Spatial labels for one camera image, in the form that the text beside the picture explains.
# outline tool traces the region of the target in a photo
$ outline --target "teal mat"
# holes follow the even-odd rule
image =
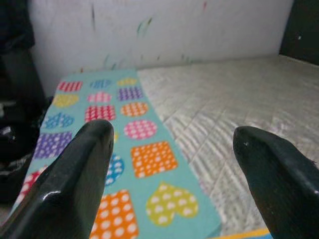
[[[90,238],[205,239],[219,235],[216,209],[154,112],[134,70],[85,73],[61,80],[14,207],[84,123],[97,118],[112,123],[116,143]]]

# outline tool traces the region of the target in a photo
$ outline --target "pink polka dot circle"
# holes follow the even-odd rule
[[[124,134],[133,139],[145,139],[152,137],[157,129],[157,125],[152,121],[137,120],[124,127]]]

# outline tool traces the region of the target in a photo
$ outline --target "yellow stripe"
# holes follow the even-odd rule
[[[249,237],[260,237],[260,236],[265,236],[269,234],[268,229],[260,229],[248,233],[242,233],[242,234],[236,234],[232,236],[226,236],[226,237],[221,237],[221,238],[216,238],[216,239],[244,239],[244,238],[249,238]]]

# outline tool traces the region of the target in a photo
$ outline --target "white wall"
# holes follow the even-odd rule
[[[275,55],[292,2],[31,0],[32,54],[47,95],[81,69]]]

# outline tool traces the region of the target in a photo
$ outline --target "white mattress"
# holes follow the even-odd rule
[[[224,235],[265,227],[233,153],[240,125],[319,155],[319,68],[286,57],[140,70],[157,114],[217,207]]]

